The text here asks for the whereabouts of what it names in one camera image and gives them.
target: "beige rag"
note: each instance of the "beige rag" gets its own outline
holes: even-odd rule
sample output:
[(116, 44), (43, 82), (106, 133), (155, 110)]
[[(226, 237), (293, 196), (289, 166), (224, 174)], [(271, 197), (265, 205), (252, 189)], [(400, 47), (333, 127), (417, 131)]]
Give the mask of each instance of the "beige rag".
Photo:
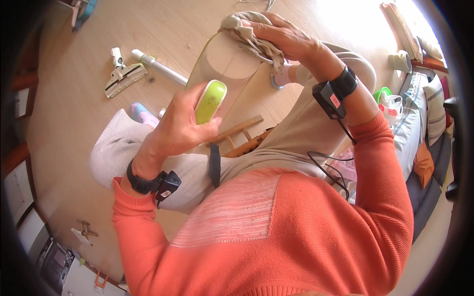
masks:
[(241, 11), (225, 17), (220, 24), (220, 29), (229, 33), (233, 39), (247, 43), (262, 57), (272, 59), (274, 70), (281, 71), (284, 63), (283, 52), (270, 41), (257, 38), (252, 27), (244, 27), (243, 19), (273, 26), (272, 22), (261, 13)]

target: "gray pants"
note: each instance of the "gray pants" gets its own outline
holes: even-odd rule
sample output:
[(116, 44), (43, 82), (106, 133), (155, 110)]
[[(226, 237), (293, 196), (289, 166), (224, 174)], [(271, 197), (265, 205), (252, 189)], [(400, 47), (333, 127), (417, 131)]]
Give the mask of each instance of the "gray pants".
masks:
[[(348, 65), (370, 92), (375, 88), (375, 70), (362, 56), (345, 48), (327, 44)], [(296, 170), (308, 176), (324, 178), (324, 173), (307, 156), (307, 151), (332, 155), (346, 134), (339, 123), (329, 119), (312, 96), (312, 86), (318, 82), (299, 66), (298, 83), (304, 86), (295, 105), (265, 138), (257, 149), (237, 158), (221, 158), (220, 182), (225, 183), (244, 172), (264, 167)], [(94, 179), (112, 189), (112, 179), (125, 174), (149, 127), (133, 121), (121, 109), (112, 118), (96, 142), (90, 159)], [(315, 158), (323, 164), (325, 158)], [(189, 214), (214, 191), (209, 178), (209, 156), (181, 154), (166, 159), (164, 171), (173, 170), (181, 178), (181, 186), (160, 203), (160, 208)]]

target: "right hand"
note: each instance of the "right hand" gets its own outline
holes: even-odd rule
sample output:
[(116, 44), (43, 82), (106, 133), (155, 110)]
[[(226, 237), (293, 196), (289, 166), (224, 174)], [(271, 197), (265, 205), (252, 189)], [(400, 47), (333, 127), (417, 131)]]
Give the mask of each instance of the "right hand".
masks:
[(247, 20), (242, 20), (242, 24), (245, 27), (252, 27), (258, 38), (275, 44), (283, 51), (285, 58), (303, 63), (308, 56), (318, 50), (319, 42), (288, 20), (272, 12), (262, 12), (262, 14), (272, 22), (273, 26)]

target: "left hand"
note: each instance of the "left hand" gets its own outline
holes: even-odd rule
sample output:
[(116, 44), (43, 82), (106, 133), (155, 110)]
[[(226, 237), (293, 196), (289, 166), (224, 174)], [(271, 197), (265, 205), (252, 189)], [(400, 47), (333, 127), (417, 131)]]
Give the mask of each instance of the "left hand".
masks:
[(207, 82), (203, 82), (174, 95), (162, 120), (138, 150), (132, 164), (132, 169), (138, 171), (133, 170), (134, 173), (147, 175), (141, 176), (144, 179), (154, 179), (166, 157), (183, 154), (218, 135), (222, 118), (214, 117), (208, 123), (196, 124), (194, 108), (206, 85)]

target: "sock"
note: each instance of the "sock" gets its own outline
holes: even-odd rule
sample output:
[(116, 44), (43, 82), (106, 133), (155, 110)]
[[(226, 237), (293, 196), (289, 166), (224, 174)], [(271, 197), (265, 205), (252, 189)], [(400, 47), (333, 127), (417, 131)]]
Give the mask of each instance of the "sock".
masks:
[[(130, 113), (131, 114), (134, 114), (135, 113), (135, 108), (138, 106), (137, 103), (133, 103), (131, 106), (130, 106)], [(139, 114), (138, 114), (138, 117), (137, 117), (137, 122), (139, 123), (142, 123), (144, 125), (149, 125), (149, 126), (152, 126), (153, 128), (156, 128), (156, 126), (160, 123), (160, 120), (158, 118), (156, 118), (155, 116), (151, 115), (148, 110), (147, 111), (141, 111)]]
[(282, 71), (280, 73), (275, 74), (275, 83), (276, 83), (276, 85), (285, 86), (288, 83), (292, 83), (292, 81), (288, 77), (288, 69), (291, 66), (292, 65), (285, 63), (285, 64), (283, 64)]

